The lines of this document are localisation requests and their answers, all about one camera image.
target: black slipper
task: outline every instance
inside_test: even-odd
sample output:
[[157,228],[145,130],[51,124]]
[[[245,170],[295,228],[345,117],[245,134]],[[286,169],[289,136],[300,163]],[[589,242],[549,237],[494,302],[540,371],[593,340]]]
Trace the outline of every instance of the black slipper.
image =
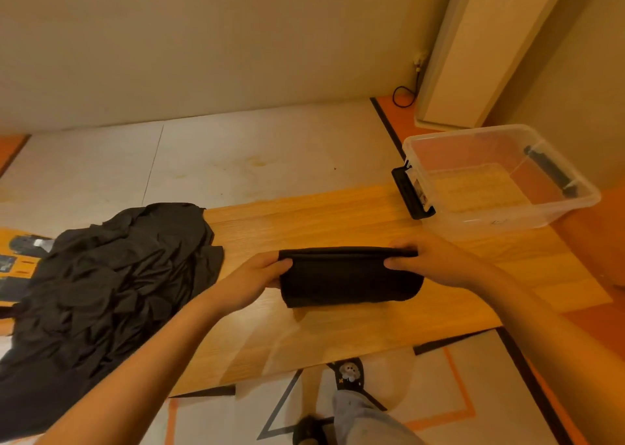
[[327,438],[321,421],[313,416],[306,416],[301,419],[293,430],[293,445],[299,445],[307,439],[316,440],[318,445],[327,445]]
[[362,393],[364,389],[364,368],[360,358],[343,359],[342,361],[328,363],[334,371],[336,389],[348,389]]

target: clear plastic container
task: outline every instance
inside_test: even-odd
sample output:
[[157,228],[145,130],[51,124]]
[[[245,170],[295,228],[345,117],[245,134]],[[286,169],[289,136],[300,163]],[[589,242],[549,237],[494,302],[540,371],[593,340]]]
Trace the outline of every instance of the clear plastic container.
[[527,125],[417,135],[404,141],[407,174],[427,210],[424,227],[447,239],[545,226],[601,193]]

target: wooden tabletop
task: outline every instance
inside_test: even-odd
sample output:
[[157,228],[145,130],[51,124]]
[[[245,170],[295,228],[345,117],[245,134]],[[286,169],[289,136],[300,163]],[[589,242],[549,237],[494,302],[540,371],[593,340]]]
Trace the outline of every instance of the wooden tabletop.
[[[204,218],[215,231],[214,244],[226,250],[222,277],[256,252],[387,246],[421,224],[394,186],[211,209]],[[458,244],[517,277],[559,312],[611,301],[549,227]],[[279,291],[268,289],[208,333],[172,395],[500,324],[477,296],[427,280],[406,302],[309,309],[288,309]]]

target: pant leg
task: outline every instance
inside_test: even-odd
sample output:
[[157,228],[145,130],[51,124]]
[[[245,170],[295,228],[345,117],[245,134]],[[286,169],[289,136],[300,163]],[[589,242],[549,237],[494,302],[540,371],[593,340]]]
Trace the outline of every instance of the pant leg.
[[363,394],[336,391],[332,405],[338,445],[424,445],[414,432],[379,410]]

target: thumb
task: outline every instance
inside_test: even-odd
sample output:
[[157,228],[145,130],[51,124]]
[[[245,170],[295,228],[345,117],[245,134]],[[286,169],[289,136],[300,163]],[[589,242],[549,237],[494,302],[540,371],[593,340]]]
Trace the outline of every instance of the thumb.
[[273,279],[277,279],[278,276],[288,271],[292,265],[293,265],[292,259],[283,259],[283,260],[278,260],[277,262],[274,262],[270,266],[265,267],[261,271],[262,275],[265,277],[265,282],[270,282]]
[[392,271],[410,271],[419,274],[421,263],[416,257],[389,257],[384,260],[384,267]]

